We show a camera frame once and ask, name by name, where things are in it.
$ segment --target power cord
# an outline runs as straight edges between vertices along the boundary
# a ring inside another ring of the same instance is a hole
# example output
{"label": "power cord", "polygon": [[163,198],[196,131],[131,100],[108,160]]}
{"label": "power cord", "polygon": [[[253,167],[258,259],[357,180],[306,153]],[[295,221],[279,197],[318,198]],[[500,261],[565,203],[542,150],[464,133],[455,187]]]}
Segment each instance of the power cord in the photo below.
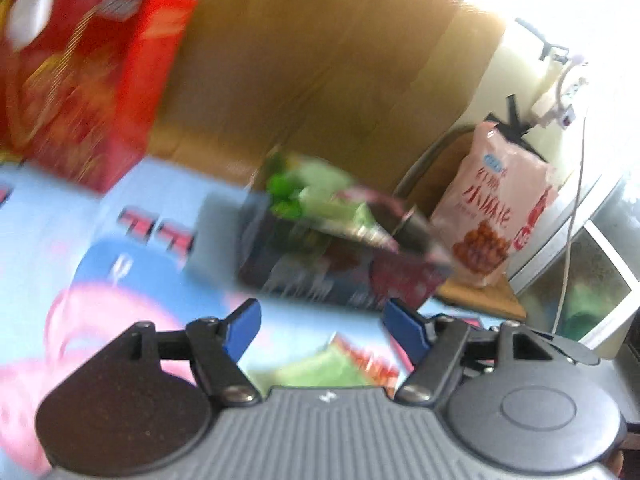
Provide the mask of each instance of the power cord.
{"label": "power cord", "polygon": [[[571,64],[567,67],[567,69],[562,72],[562,75],[558,79],[558,84],[556,86],[556,102],[558,104],[558,111],[562,112],[564,110],[564,106],[562,105],[562,83],[569,73],[569,71],[575,66],[581,65],[584,62],[582,57],[576,57],[572,60]],[[582,190],[582,175],[584,174],[584,146],[586,142],[586,125],[587,125],[587,114],[588,110],[584,113],[584,119],[582,120],[582,145],[580,148],[580,171],[578,172],[578,189],[575,193],[575,202],[574,209],[571,212],[571,219],[569,220],[569,229],[566,234],[566,245],[564,250],[564,273],[562,275],[562,291],[560,293],[560,300],[558,301],[558,309],[556,311],[556,319],[554,320],[553,328],[551,329],[551,333],[555,334],[558,330],[558,325],[560,324],[560,318],[562,316],[562,308],[564,307],[564,298],[566,296],[566,290],[569,283],[569,268],[571,266],[571,238],[572,231],[574,230],[575,217],[578,213],[578,206],[580,205],[580,192]]]}

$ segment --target brown wooden backdrop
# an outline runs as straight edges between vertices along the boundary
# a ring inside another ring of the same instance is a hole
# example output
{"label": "brown wooden backdrop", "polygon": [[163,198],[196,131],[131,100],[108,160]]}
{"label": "brown wooden backdrop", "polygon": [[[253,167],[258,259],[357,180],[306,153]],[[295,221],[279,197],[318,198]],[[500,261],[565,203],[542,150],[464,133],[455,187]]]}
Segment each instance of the brown wooden backdrop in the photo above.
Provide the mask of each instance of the brown wooden backdrop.
{"label": "brown wooden backdrop", "polygon": [[244,183],[279,142],[391,190],[503,30],[457,0],[201,0],[150,150]]}

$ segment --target wooden board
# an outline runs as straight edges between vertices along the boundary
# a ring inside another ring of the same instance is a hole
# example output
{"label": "wooden board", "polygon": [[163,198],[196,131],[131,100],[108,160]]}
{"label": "wooden board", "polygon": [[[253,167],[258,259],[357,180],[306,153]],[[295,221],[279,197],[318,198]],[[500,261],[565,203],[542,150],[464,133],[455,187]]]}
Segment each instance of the wooden board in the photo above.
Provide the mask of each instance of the wooden board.
{"label": "wooden board", "polygon": [[504,275],[496,285],[485,288],[473,288],[449,279],[438,289],[436,296],[449,303],[479,310],[492,316],[517,320],[524,320],[527,317],[526,311],[518,302]]}

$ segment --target pink package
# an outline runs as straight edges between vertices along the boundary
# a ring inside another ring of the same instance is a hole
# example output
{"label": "pink package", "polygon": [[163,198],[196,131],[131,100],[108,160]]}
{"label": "pink package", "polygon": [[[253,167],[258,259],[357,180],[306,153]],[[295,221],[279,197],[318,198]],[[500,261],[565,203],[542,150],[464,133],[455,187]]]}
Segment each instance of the pink package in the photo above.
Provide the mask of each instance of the pink package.
{"label": "pink package", "polygon": [[551,165],[505,140],[495,123],[476,126],[471,152],[431,215],[457,277],[473,286],[498,280],[556,199],[552,175]]}

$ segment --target gold rope handle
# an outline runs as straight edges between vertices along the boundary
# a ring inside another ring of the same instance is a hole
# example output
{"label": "gold rope handle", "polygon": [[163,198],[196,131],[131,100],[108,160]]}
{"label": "gold rope handle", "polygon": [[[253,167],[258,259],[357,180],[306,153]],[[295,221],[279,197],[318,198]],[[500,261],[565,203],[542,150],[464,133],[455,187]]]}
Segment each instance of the gold rope handle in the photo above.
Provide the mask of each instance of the gold rope handle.
{"label": "gold rope handle", "polygon": [[20,97],[18,95],[18,87],[17,87],[17,79],[18,79],[18,53],[14,52],[12,54],[12,59],[9,63],[9,73],[6,78],[6,107],[7,114],[10,119],[10,129],[13,130],[12,133],[12,141],[16,144],[17,148],[23,147],[28,142],[33,140],[33,137],[36,136],[41,127],[44,126],[45,120],[49,111],[51,109],[52,104],[56,100],[58,89],[60,88],[60,84],[62,83],[62,76],[66,68],[68,67],[69,61],[76,51],[76,47],[80,40],[82,39],[82,35],[84,34],[87,25],[89,24],[89,20],[94,16],[98,9],[98,6],[91,8],[82,19],[76,25],[69,41],[66,44],[65,50],[63,52],[62,58],[60,59],[60,63],[56,66],[53,75],[53,82],[51,84],[51,88],[49,89],[49,93],[47,94],[47,99],[44,104],[44,108],[38,115],[36,122],[31,129],[31,132],[24,136],[22,133],[24,132],[24,128],[22,127],[22,121],[20,119]]}

